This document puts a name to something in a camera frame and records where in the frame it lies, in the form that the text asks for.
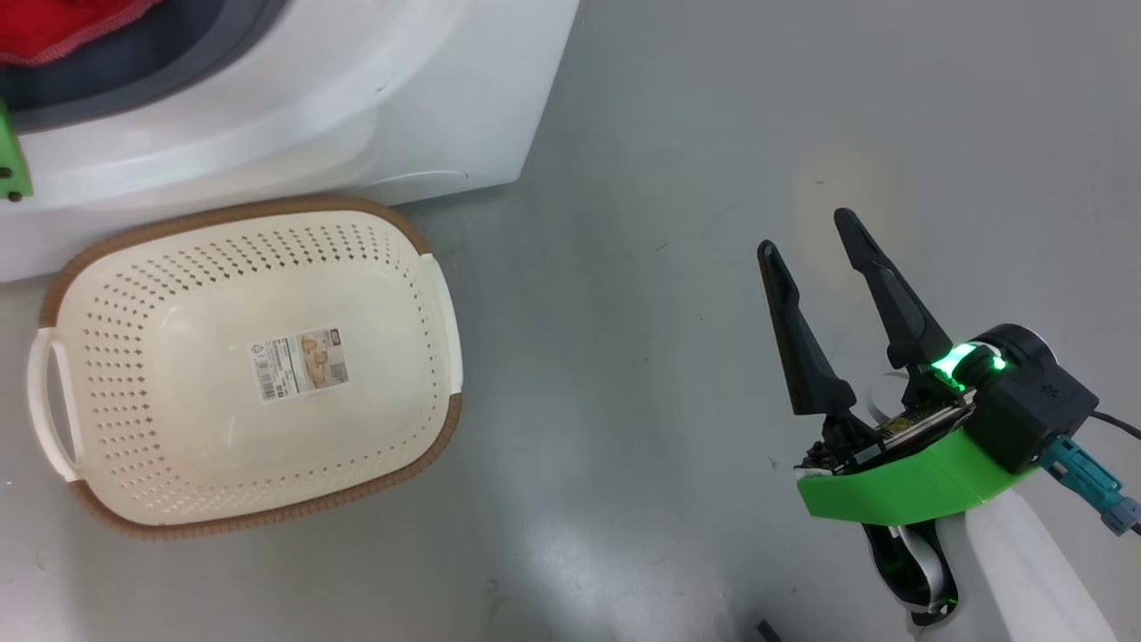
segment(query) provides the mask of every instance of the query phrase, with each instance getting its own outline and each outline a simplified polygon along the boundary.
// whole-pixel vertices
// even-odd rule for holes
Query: cable
[[[1118,429],[1122,429],[1123,431],[1128,433],[1130,437],[1134,439],[1141,439],[1141,431],[1134,429],[1133,426],[1126,424],[1125,422],[1118,420],[1117,417],[1114,417],[1112,415],[1106,415],[1104,413],[1098,413],[1097,411],[1094,411],[1093,413],[1090,414],[1090,416],[1093,417],[1094,420],[1104,422],[1110,426],[1117,426]]]

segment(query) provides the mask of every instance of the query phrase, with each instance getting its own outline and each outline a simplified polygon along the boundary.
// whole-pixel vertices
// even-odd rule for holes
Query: concrete floor
[[[46,279],[0,286],[0,631],[86,641],[907,640],[859,528],[807,517],[754,262],[836,371],[888,369],[831,211],[955,339],[1037,330],[1141,420],[1141,5],[583,0],[513,185],[404,206],[442,258],[464,415],[427,473],[230,536],[139,543],[49,472],[23,401]],[[1078,441],[1141,489],[1141,445]],[[1141,542],[1022,493],[1122,641]]]

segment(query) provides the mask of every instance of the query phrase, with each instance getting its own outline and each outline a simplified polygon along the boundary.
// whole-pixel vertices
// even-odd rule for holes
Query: laundry basket
[[[48,405],[58,365],[72,458]],[[171,539],[403,482],[460,415],[447,284],[399,213],[286,198],[97,243],[48,291],[27,367],[49,463],[113,528]]]

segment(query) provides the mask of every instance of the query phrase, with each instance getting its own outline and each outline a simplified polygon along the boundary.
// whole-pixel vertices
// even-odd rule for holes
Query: washing machine
[[[59,62],[0,68],[34,185],[0,202],[0,281],[216,206],[515,180],[576,7],[164,0]]]

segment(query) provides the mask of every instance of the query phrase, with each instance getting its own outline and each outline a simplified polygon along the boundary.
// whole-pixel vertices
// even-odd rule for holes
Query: red cloth
[[[143,16],[160,0],[0,0],[0,66],[40,66]]]

